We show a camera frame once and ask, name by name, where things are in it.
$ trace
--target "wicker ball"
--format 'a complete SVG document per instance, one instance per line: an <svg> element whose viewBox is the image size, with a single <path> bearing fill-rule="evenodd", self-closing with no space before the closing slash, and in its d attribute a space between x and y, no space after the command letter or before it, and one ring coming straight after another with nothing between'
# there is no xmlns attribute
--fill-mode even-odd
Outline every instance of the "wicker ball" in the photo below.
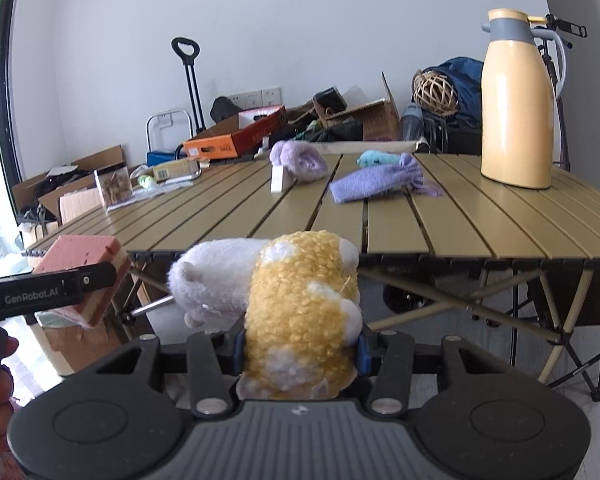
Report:
<svg viewBox="0 0 600 480"><path fill-rule="evenodd" d="M458 111L458 94L445 75L433 70L418 70L411 82L413 99L420 107L442 117Z"/></svg>

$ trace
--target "snack jar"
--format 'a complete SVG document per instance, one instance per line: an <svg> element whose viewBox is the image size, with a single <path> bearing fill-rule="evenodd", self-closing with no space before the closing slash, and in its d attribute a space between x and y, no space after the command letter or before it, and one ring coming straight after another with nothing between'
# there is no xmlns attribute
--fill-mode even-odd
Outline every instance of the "snack jar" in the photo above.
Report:
<svg viewBox="0 0 600 480"><path fill-rule="evenodd" d="M129 177L129 168L124 162L100 168L94 171L93 174L100 192L102 205L105 208L126 202L131 198L131 178Z"/></svg>

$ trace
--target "gray bottle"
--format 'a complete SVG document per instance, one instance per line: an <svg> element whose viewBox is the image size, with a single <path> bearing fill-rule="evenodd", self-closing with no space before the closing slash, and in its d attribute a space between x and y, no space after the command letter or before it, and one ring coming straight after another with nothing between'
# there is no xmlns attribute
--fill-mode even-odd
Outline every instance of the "gray bottle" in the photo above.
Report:
<svg viewBox="0 0 600 480"><path fill-rule="evenodd" d="M422 130L422 108L417 103L409 103L400 117L398 140L420 140Z"/></svg>

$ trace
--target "yellow and white plush toy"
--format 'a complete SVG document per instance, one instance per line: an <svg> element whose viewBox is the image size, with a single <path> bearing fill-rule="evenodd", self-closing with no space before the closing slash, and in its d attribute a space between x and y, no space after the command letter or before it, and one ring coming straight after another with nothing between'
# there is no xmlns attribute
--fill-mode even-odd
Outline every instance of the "yellow and white plush toy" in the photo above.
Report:
<svg viewBox="0 0 600 480"><path fill-rule="evenodd" d="M358 250L328 232L268 242L251 277L241 399L333 399L356 377Z"/></svg>

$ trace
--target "pink sponge block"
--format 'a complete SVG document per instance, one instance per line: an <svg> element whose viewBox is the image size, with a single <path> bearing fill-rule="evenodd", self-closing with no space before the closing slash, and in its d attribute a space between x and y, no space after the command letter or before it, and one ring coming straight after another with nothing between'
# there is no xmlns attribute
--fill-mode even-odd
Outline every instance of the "pink sponge block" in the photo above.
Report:
<svg viewBox="0 0 600 480"><path fill-rule="evenodd" d="M35 274L75 269L86 265L110 262L116 268L116 284L88 292L84 301L54 310L60 316L82 326L96 326L107 311L131 266L122 244L113 236L60 235L33 271Z"/></svg>

